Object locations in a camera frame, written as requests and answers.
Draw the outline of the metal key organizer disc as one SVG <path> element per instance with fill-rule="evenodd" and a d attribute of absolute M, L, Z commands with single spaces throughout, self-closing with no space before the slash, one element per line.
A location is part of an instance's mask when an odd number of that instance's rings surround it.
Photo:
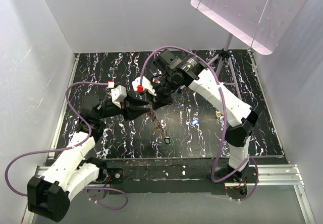
<path fill-rule="evenodd" d="M 148 107 L 149 108 L 149 112 L 147 113 L 151 119 L 151 121 L 153 122 L 153 124 L 155 125 L 155 130 L 159 131 L 159 133 L 164 137 L 164 138 L 168 138 L 169 135 L 167 133 L 166 128 L 161 124 L 161 122 L 158 120 L 157 118 L 157 114 L 155 113 L 155 111 L 152 109 L 151 106 Z"/>

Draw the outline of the blue key tag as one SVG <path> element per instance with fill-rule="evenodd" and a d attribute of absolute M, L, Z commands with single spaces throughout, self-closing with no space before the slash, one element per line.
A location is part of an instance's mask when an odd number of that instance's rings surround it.
<path fill-rule="evenodd" d="M 194 119 L 194 120 L 192 120 L 191 121 L 191 125 L 192 126 L 195 126 L 195 125 L 197 125 L 199 123 L 199 119 Z"/>

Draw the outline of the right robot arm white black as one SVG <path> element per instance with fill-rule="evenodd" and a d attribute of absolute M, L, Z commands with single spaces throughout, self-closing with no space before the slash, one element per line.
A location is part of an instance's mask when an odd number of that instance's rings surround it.
<path fill-rule="evenodd" d="M 227 142 L 230 150 L 228 174 L 216 180 L 215 172 L 212 172 L 211 179 L 214 183 L 223 182 L 227 178 L 233 182 L 242 181 L 247 176 L 250 159 L 248 147 L 258 113 L 220 83 L 210 65 L 198 56 L 191 53 L 180 59 L 167 47 L 159 49 L 159 53 L 153 64 L 161 71 L 161 75 L 159 80 L 150 80 L 154 89 L 152 108 L 157 110 L 172 104 L 171 95 L 181 86 L 188 87 L 206 99 L 225 117 L 221 141 Z"/>

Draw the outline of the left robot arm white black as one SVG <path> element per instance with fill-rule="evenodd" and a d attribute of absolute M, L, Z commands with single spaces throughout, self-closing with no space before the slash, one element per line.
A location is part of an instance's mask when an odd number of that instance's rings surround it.
<path fill-rule="evenodd" d="M 103 160 L 86 154 L 102 137 L 103 119 L 122 115 L 134 120 L 149 112 L 148 102 L 131 93 L 119 97 L 114 104 L 90 94 L 82 99 L 81 119 L 70 144 L 40 177 L 32 177 L 27 184 L 27 208 L 30 212 L 60 222 L 67 214 L 72 200 L 91 182 L 107 179 Z"/>

